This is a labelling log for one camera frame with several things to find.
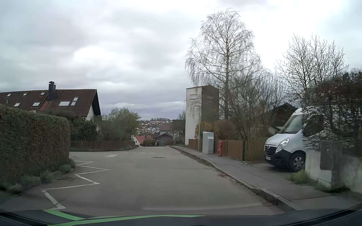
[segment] van wheel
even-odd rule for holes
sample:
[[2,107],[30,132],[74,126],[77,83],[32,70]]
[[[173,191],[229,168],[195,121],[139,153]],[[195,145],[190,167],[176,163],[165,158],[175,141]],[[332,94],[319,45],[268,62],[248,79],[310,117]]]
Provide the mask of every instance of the van wheel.
[[294,172],[305,169],[305,153],[294,152],[290,159],[290,166]]

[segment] cloud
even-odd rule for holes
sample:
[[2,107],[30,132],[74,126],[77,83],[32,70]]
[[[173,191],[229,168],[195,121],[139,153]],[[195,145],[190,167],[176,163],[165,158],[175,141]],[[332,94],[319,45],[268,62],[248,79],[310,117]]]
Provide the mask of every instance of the cloud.
[[190,38],[206,15],[240,11],[272,69],[292,33],[319,34],[362,67],[362,1],[0,0],[0,92],[97,89],[101,110],[128,107],[144,118],[176,118],[192,84]]

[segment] manhole cover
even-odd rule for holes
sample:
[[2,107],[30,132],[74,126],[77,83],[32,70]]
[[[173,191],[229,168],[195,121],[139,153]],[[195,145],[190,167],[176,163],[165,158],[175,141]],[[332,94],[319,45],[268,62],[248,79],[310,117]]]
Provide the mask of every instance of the manhole cover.
[[58,177],[56,180],[60,180],[60,181],[71,181],[73,179],[75,179],[76,177],[73,177],[73,176],[62,176],[62,177]]

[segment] hedge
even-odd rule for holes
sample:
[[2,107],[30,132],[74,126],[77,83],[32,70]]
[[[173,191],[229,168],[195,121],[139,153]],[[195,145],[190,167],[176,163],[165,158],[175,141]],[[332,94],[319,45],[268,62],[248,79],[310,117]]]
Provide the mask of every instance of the hedge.
[[0,105],[0,184],[68,163],[68,120]]

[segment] road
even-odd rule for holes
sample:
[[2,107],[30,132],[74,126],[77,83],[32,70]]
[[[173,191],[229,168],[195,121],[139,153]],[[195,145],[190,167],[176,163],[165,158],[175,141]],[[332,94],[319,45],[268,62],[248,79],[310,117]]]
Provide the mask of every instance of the road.
[[78,164],[71,174],[80,177],[37,186],[0,207],[58,208],[93,216],[281,213],[232,179],[170,147],[70,155]]

